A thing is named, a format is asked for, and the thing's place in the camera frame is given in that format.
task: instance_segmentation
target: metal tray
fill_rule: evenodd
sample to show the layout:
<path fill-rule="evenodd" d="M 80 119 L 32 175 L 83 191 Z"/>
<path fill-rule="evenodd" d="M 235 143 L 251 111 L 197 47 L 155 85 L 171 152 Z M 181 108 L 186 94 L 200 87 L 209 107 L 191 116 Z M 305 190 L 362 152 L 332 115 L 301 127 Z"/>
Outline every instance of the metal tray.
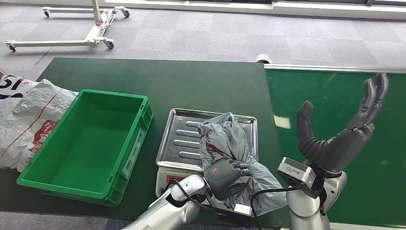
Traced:
<path fill-rule="evenodd" d="M 169 113 L 164 135 L 159 147 L 156 163 L 158 166 L 187 169 L 202 172 L 200 160 L 199 123 L 222 115 L 187 109 L 172 109 Z M 257 119 L 251 116 L 235 115 L 247 136 L 251 155 L 258 159 Z"/>

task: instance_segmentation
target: gray robotic hand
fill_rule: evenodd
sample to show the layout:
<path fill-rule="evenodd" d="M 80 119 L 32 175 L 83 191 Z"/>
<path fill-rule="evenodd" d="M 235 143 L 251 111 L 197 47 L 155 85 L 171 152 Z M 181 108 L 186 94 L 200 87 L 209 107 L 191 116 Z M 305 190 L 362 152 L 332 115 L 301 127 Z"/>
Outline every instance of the gray robotic hand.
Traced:
<path fill-rule="evenodd" d="M 296 128 L 299 151 L 329 173 L 340 173 L 360 152 L 371 137 L 374 126 L 371 123 L 382 106 L 388 90 L 386 73 L 376 75 L 376 86 L 372 79 L 364 82 L 364 97 L 357 114 L 347 127 L 333 138 L 317 140 L 310 126 L 313 105 L 306 101 L 297 112 Z"/>

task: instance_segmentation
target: caster wheel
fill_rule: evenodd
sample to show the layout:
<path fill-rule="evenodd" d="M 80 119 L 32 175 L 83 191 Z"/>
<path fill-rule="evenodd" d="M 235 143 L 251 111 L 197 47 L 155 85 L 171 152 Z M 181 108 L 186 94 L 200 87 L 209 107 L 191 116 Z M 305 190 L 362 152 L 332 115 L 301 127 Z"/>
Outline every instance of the caster wheel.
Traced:
<path fill-rule="evenodd" d="M 9 49 L 13 52 L 15 52 L 15 47 L 13 45 L 9 45 Z"/>
<path fill-rule="evenodd" d="M 114 48 L 113 42 L 108 42 L 108 43 L 106 44 L 106 46 L 107 46 L 109 49 L 113 49 L 113 48 Z"/>
<path fill-rule="evenodd" d="M 130 12 L 129 11 L 123 11 L 124 17 L 128 18 L 130 17 Z"/>

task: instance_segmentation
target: green table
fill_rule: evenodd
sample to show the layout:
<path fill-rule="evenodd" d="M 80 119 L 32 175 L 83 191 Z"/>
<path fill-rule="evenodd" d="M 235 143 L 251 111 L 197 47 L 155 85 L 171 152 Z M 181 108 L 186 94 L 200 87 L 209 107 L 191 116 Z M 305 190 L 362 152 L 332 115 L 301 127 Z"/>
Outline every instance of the green table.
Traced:
<path fill-rule="evenodd" d="M 0 211 L 136 218 L 156 198 L 155 157 L 169 110 L 174 107 L 256 117 L 259 161 L 274 172 L 282 156 L 302 160 L 295 146 L 294 118 L 303 101 L 314 103 L 314 133 L 318 138 L 329 138 L 355 114 L 362 81 L 374 72 L 276 65 L 265 65 L 264 71 L 258 63 L 55 58 L 39 80 L 46 78 L 74 91 L 90 88 L 146 95 L 154 120 L 120 206 L 102 207 L 45 196 L 17 186 L 18 173 L 0 171 L 0 184 L 7 185 L 0 188 Z M 406 104 L 399 101 L 406 98 L 402 86 L 405 77 L 389 74 L 389 93 L 375 120 L 375 134 L 345 169 L 347 186 L 328 213 L 332 222 L 406 225 L 402 209 L 406 207 L 402 196 L 406 157 L 400 154 L 405 145 L 402 112 Z M 279 119 L 277 126 L 281 127 L 275 128 L 274 113 L 289 121 L 291 128 L 282 128 Z M 196 222 L 224 225 L 205 210 Z M 288 223 L 287 207 L 260 217 L 262 227 L 288 227 Z"/>

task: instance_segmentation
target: metal frame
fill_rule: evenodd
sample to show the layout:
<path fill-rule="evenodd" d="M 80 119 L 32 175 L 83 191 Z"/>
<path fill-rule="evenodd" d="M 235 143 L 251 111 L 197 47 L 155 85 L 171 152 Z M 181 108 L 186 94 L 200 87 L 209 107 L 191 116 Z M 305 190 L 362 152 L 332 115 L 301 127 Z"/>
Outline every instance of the metal frame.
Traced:
<path fill-rule="evenodd" d="M 117 6 L 113 9 L 100 9 L 97 0 L 91 0 L 92 9 L 84 8 L 52 8 L 43 7 L 45 16 L 50 13 L 93 13 L 95 25 L 84 40 L 72 41 L 5 41 L 4 44 L 13 52 L 16 47 L 38 47 L 38 46 L 98 46 L 100 42 L 106 44 L 109 49 L 114 48 L 113 39 L 103 36 L 106 29 L 112 24 L 115 15 L 121 11 L 125 17 L 130 13 L 124 6 Z"/>

